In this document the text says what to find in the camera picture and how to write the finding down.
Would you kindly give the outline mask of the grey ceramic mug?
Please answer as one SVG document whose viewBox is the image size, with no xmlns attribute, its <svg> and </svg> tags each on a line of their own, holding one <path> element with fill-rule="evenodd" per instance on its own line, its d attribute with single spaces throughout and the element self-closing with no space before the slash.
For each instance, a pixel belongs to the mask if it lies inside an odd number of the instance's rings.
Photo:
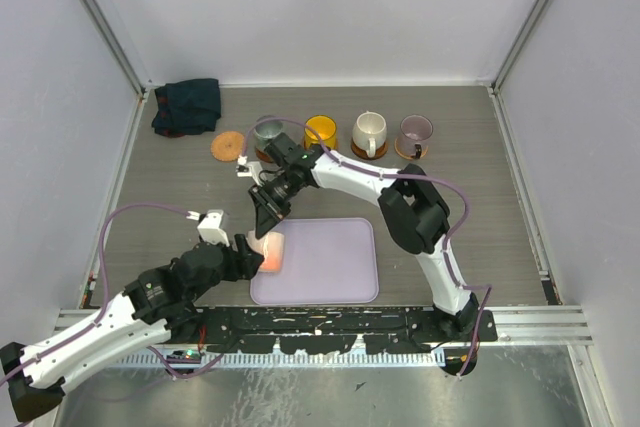
<svg viewBox="0 0 640 427">
<path fill-rule="evenodd" d="M 255 149 L 263 151 L 283 131 L 284 124 L 277 117 L 272 115 L 260 117 L 253 131 Z"/>
</svg>

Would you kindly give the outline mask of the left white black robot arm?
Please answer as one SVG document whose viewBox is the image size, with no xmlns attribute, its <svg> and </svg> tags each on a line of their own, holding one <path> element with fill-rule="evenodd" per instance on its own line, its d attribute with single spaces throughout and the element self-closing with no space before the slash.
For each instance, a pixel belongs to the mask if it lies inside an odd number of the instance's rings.
<svg viewBox="0 0 640 427">
<path fill-rule="evenodd" d="M 54 410 L 93 374 L 139 349 L 191 342 L 202 323 L 196 300 L 223 281 L 253 279 L 263 261 L 242 234 L 232 246 L 201 241 L 169 264 L 144 271 L 66 330 L 35 344 L 2 346 L 2 382 L 17 421 Z"/>
</svg>

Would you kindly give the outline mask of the purple glass mug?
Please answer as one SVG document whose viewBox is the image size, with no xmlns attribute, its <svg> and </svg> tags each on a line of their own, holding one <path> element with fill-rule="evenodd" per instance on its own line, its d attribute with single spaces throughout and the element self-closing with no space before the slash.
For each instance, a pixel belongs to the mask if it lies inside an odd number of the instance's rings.
<svg viewBox="0 0 640 427">
<path fill-rule="evenodd" d="M 396 137 L 402 143 L 421 143 L 429 147 L 429 141 L 434 133 L 432 122 L 422 115 L 409 115 L 400 123 L 400 130 Z"/>
</svg>

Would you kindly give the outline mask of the pink ceramic mug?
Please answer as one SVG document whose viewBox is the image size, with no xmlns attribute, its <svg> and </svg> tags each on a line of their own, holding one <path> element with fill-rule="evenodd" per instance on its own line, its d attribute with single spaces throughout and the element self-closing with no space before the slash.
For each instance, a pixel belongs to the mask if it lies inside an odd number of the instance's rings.
<svg viewBox="0 0 640 427">
<path fill-rule="evenodd" d="M 261 254 L 263 261 L 258 269 L 259 272 L 275 273 L 281 269 L 284 259 L 285 235 L 278 232 L 269 232 L 258 238 L 254 230 L 247 234 L 249 247 L 256 253 Z"/>
</svg>

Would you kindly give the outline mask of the woven rattan coaster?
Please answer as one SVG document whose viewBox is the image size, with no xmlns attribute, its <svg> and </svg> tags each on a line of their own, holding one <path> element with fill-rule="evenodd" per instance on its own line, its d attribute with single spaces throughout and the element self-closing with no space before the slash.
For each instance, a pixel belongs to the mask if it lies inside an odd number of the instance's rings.
<svg viewBox="0 0 640 427">
<path fill-rule="evenodd" d="M 210 145 L 212 156 L 221 162 L 234 162 L 242 153 L 245 137 L 237 131 L 225 131 L 217 135 Z"/>
<path fill-rule="evenodd" d="M 399 139 L 394 141 L 394 149 L 396 153 L 403 159 L 414 161 L 425 157 L 429 147 L 423 146 L 421 143 L 404 144 Z"/>
</svg>

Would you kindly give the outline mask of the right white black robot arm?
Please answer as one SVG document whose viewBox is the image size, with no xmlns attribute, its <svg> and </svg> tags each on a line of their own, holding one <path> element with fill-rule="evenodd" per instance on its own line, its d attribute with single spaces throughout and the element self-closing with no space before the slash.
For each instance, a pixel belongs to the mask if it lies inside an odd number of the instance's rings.
<svg viewBox="0 0 640 427">
<path fill-rule="evenodd" d="M 260 178 L 261 167 L 244 156 L 239 176 L 250 174 L 249 189 L 255 209 L 256 236 L 261 238 L 291 212 L 292 199 L 303 189 L 330 189 L 377 206 L 395 244 L 416 257 L 431 288 L 433 308 L 444 337 L 459 341 L 479 330 L 485 300 L 463 280 L 453 246 L 450 208 L 436 186 L 444 181 L 427 176 L 415 164 L 391 169 L 368 167 L 336 150 L 315 144 L 309 148 L 280 134 L 266 147 L 278 166 L 269 180 Z"/>
</svg>

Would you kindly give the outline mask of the white ceramic mug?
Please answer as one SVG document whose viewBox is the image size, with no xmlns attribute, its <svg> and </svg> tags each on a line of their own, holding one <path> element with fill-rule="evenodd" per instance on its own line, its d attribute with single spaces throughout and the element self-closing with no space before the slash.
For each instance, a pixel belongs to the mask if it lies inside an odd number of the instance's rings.
<svg viewBox="0 0 640 427">
<path fill-rule="evenodd" d="M 351 141 L 364 149 L 369 157 L 373 157 L 375 151 L 387 142 L 385 118 L 376 112 L 360 114 L 354 123 Z"/>
</svg>

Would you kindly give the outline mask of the brown wooden coaster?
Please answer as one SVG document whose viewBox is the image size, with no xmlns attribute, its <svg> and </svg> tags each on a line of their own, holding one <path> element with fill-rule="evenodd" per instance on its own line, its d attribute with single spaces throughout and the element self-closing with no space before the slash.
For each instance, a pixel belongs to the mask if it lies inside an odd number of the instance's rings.
<svg viewBox="0 0 640 427">
<path fill-rule="evenodd" d="M 255 149 L 259 159 L 268 163 L 274 163 L 282 166 L 286 163 L 290 152 L 294 150 L 296 144 L 290 139 L 274 139 L 269 141 L 263 150 Z"/>
<path fill-rule="evenodd" d="M 350 144 L 351 151 L 360 159 L 366 161 L 377 160 L 383 157 L 388 151 L 388 142 L 385 142 L 379 149 L 377 149 L 374 153 L 373 157 L 369 157 L 367 152 L 364 149 L 358 147 L 354 141 L 351 141 Z"/>
<path fill-rule="evenodd" d="M 304 159 L 317 160 L 319 157 L 332 150 L 332 147 L 327 143 L 308 142 L 307 140 L 303 141 L 302 146 L 304 149 Z"/>
</svg>

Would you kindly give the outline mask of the lilac plastic tray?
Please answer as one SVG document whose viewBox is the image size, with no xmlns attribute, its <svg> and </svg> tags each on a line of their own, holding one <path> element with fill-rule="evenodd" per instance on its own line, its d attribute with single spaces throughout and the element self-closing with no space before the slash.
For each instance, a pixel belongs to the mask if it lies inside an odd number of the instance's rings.
<svg viewBox="0 0 640 427">
<path fill-rule="evenodd" d="M 284 235 L 284 260 L 259 273 L 251 299 L 262 306 L 364 304 L 379 293 L 374 231 L 363 218 L 293 219 Z"/>
</svg>

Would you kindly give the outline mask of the yellow glass mug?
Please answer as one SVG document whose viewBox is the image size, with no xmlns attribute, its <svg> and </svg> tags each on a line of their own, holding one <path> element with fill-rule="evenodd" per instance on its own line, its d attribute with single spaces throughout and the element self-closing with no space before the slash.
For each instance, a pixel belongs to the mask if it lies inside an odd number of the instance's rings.
<svg viewBox="0 0 640 427">
<path fill-rule="evenodd" d="M 306 126 L 303 140 L 305 149 L 319 144 L 320 141 L 323 141 L 329 149 L 337 148 L 337 124 L 331 117 L 315 115 L 306 121 Z"/>
</svg>

